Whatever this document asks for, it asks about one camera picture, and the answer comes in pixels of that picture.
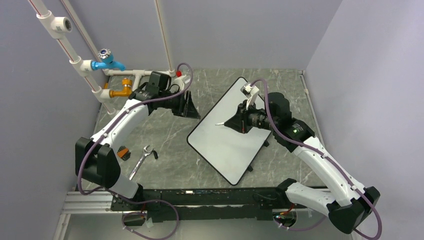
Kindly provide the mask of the white whiteboard black frame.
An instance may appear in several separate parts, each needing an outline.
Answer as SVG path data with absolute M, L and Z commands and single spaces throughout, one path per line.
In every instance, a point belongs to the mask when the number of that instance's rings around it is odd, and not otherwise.
M 230 185 L 236 186 L 271 132 L 253 128 L 239 133 L 223 125 L 246 100 L 241 88 L 248 81 L 239 77 L 188 134 L 186 141 Z

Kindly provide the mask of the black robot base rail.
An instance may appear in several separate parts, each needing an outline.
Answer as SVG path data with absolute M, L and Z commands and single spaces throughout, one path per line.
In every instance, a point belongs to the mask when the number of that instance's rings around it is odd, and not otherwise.
M 154 223 L 180 219 L 271 221 L 293 204 L 275 187 L 144 189 L 131 203 L 114 196 L 113 212 L 143 212 Z

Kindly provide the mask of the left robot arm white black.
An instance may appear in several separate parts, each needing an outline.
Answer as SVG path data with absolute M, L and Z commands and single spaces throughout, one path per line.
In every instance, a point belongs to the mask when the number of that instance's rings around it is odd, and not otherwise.
M 167 109 L 177 117 L 199 119 L 189 87 L 193 74 L 172 79 L 169 75 L 154 71 L 149 80 L 130 93 L 122 109 L 90 138 L 81 137 L 75 144 L 75 174 L 77 187 L 82 195 L 82 181 L 96 184 L 99 189 L 124 198 L 131 210 L 144 203 L 143 186 L 122 173 L 118 151 L 136 126 L 157 109 Z

